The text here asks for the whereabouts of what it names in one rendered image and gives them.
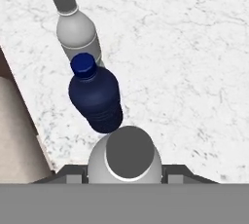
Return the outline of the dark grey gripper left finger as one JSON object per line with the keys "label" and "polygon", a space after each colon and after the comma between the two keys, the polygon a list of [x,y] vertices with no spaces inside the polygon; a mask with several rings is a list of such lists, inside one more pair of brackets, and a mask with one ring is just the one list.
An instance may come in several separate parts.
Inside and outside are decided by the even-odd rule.
{"label": "dark grey gripper left finger", "polygon": [[36,184],[88,184],[87,165],[65,165],[58,173],[36,181]]}

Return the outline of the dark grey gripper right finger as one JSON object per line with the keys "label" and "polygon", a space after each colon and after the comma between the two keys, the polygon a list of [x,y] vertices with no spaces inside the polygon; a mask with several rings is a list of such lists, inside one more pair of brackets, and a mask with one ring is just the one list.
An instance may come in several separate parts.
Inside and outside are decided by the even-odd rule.
{"label": "dark grey gripper right finger", "polygon": [[215,184],[215,181],[193,174],[185,165],[163,165],[163,184]]}

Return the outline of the grey bottle with grey cap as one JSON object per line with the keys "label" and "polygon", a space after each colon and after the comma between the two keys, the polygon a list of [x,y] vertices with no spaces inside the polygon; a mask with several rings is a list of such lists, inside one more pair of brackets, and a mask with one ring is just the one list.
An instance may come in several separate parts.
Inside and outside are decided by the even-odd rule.
{"label": "grey bottle with grey cap", "polygon": [[103,136],[92,149],[89,184],[160,184],[162,165],[152,138],[142,129],[126,126]]}
{"label": "grey bottle with grey cap", "polygon": [[80,11],[76,0],[53,2],[59,14],[56,36],[68,59],[79,53],[89,53],[98,66],[103,66],[100,43],[92,20]]}

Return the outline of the dark blue plastic bottle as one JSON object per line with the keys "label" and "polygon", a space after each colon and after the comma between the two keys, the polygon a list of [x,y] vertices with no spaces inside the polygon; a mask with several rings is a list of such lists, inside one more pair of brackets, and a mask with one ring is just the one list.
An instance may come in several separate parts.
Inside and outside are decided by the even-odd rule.
{"label": "dark blue plastic bottle", "polygon": [[119,83],[115,75],[80,53],[70,61],[74,73],[68,94],[75,108],[97,132],[115,131],[123,121]]}

